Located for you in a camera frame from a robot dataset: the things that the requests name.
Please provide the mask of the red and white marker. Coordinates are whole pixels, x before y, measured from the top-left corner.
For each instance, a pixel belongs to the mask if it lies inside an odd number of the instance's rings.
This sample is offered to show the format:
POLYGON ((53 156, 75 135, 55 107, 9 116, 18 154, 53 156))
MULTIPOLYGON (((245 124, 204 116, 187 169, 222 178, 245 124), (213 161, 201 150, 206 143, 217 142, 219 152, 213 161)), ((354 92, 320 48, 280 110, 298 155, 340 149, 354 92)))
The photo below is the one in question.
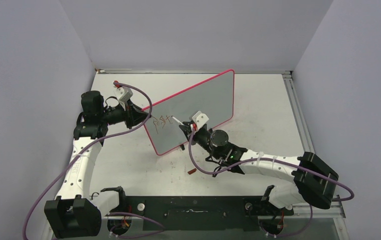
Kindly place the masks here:
POLYGON ((183 124, 179 119, 177 119, 176 117, 171 116, 171 118, 172 118, 175 122, 177 122, 179 125, 181 125, 181 126, 184 125, 184 124, 183 124))

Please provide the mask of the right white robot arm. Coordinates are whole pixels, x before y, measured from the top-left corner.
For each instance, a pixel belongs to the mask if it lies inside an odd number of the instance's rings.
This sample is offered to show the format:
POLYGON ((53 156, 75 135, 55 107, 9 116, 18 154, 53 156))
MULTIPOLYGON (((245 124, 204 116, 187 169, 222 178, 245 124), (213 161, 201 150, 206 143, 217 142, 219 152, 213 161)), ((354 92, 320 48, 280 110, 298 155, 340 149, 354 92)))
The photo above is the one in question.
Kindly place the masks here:
POLYGON ((213 171, 195 168, 207 175, 217 176, 223 172, 242 175, 259 174, 286 181, 287 185, 269 186, 261 207, 267 214, 294 204, 308 203, 327 210, 331 207, 339 175, 313 152, 301 156, 277 156, 239 147, 229 142, 223 130, 208 130, 203 126, 196 132, 190 125, 180 125, 180 130, 190 146, 199 145, 209 156, 206 161, 218 165, 213 171))

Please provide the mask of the red marker cap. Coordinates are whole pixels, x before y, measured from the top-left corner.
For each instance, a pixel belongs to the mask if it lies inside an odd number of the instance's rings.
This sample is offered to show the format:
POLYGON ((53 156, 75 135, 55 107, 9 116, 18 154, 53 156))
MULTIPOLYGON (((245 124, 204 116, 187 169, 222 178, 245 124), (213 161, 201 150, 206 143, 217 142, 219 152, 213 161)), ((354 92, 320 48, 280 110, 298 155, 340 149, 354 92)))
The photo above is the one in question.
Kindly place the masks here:
POLYGON ((197 169, 194 168, 194 169, 192 169, 192 170, 189 170, 189 171, 187 172, 187 174, 188 174, 188 175, 191 175, 191 174, 195 173, 196 171, 197 171, 197 169))

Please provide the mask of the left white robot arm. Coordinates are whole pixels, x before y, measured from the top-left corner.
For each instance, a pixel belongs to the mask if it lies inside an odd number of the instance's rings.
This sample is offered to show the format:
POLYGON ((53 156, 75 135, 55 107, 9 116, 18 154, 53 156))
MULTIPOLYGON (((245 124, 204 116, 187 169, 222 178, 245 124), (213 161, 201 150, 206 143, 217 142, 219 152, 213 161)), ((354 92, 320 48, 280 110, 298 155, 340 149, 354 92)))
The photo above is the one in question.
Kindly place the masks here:
POLYGON ((110 125, 125 123, 130 132, 142 126, 148 113, 132 101, 132 90, 122 86, 115 90, 116 106, 107 106, 97 90, 81 96, 82 112, 73 131, 73 150, 68 169, 61 174, 61 188, 48 200, 44 213, 56 239, 94 237, 101 230, 102 218, 110 211, 122 215, 128 202, 122 187, 101 190, 96 199, 89 199, 90 183, 97 157, 104 145, 110 125))

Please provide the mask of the pink framed whiteboard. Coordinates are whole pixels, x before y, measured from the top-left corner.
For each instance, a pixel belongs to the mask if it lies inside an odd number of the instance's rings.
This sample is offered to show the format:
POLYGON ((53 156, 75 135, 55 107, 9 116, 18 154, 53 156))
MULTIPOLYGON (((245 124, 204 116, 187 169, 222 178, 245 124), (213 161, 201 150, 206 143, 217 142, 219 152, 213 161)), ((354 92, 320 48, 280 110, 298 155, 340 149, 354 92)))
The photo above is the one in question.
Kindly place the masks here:
POLYGON ((234 101, 235 72, 228 69, 145 107, 151 118, 144 128, 155 154, 162 156, 187 142, 172 116, 184 123, 201 111, 209 117, 207 128, 212 129, 234 116, 234 101))

